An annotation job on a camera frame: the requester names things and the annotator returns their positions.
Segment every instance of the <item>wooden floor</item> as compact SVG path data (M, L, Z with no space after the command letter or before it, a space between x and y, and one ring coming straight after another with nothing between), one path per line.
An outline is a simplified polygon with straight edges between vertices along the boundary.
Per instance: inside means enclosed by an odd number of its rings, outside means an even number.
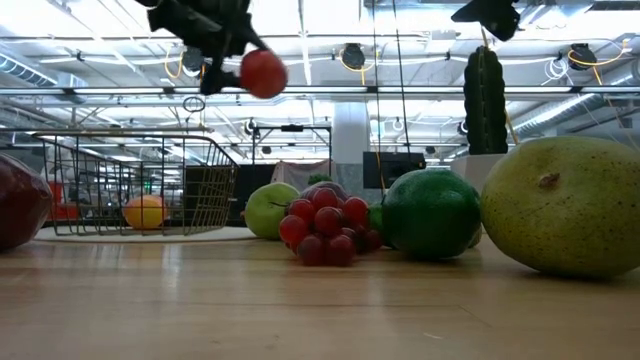
M0 359L640 359L640 272L548 279L484 240L455 263L304 268L278 243L31 243L0 255Z

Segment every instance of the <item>grape bunch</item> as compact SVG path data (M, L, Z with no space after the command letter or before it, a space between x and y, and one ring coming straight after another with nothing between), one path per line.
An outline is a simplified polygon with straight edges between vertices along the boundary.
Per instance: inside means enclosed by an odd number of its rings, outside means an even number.
M343 201L332 189L318 188L289 204L280 238L306 266L350 266L356 254L382 246L378 232L369 228L367 209L358 197Z

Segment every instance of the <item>white pot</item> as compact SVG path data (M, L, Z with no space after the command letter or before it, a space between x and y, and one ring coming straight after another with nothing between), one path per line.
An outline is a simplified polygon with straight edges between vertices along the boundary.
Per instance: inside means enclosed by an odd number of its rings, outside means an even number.
M488 154L461 157L451 162L451 171L462 176L478 190L478 193L481 193L489 171L504 155Z

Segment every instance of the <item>ceiling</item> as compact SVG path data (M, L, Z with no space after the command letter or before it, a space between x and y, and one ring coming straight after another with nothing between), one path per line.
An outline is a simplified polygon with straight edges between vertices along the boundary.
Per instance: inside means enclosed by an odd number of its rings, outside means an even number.
M302 21L299 3L303 4ZM557 3L562 6L519 8L523 31L517 32L507 43L489 38L503 64L505 83L507 86L547 87L597 84L592 71L575 71L567 69L566 65L570 45L587 43L599 62L617 58L598 66L603 83L611 84L614 79L611 74L624 66L630 67L640 46L636 35L640 32L638 11L590 11L594 1ZM375 22L371 8L362 6L359 0L253 0L250 12L256 32L288 65L289 86L463 84L466 58L482 44L482 36L476 23L454 24L449 20L462 2L398 1L395 15L387 1L378 4ZM0 6L0 54L51 79L60 79L61 75L67 75L68 79L68 74L72 74L82 86L118 88L199 84L198 76L189 76L189 71L180 66L181 58L184 60L181 41L163 30L150 33L145 8L133 0L0 0ZM64 7L70 9L70 14L61 10ZM346 43L361 44L372 65L368 71L352 71L341 63L340 51ZM378 58L374 64L375 53ZM562 60L554 61L558 56ZM229 59L225 68L237 70L238 64L239 58ZM33 87L6 73L0 73L0 86ZM6 111L0 120L5 127L30 128L75 123L75 126L89 128L119 124L140 129L176 130L181 126L202 124L209 130L208 136L228 147L229 143L251 143L244 133L249 119L261 126L330 125L334 121L335 102L357 101L366 103L370 120L382 121L382 142L389 150L396 149L394 144L401 147L405 142L402 125L405 113L412 143L465 143L457 132L457 125L465 116L459 96L413 96L403 104L397 97L383 96L377 101L371 97L353 96L345 100L345 96L318 96L312 91L281 96L271 102L244 94L223 94L206 99L207 107L199 113L183 109L185 98L186 95L179 94L172 98L117 95L115 90L111 94L85 97L82 104L52 96L5 96L2 101L5 101ZM539 117L531 119L532 111L539 110L540 106L553 108L566 101L553 96L521 96L507 100L507 111L515 125L533 120L540 122ZM15 116L12 117L11 109L16 105L20 106L20 111L13 110ZM601 104L590 109L587 114L548 121L549 126L539 126L526 136L549 131L600 137L613 134L620 141L626 141L629 137L640 137L640 132L632 126L635 108L631 96L617 98L607 106ZM22 116L31 110L32 116ZM617 119L612 120L615 111L624 113L629 119L625 129L621 129ZM48 120L38 118L43 113ZM265 144L299 142L307 145L274 146L271 154L258 154L259 161L312 161L328 156L322 138L312 132L295 136L274 132L262 141ZM249 161L251 156L250 148L243 146L230 152L238 162ZM451 149L442 147L430 156L448 158L454 155Z

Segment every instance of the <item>potted cactus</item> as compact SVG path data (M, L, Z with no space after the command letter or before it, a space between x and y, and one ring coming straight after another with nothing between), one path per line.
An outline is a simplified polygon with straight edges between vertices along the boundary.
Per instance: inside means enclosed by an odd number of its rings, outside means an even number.
M508 151L504 80L496 53L478 47L469 56L464 80L469 155L455 159L451 169L480 192L491 168Z

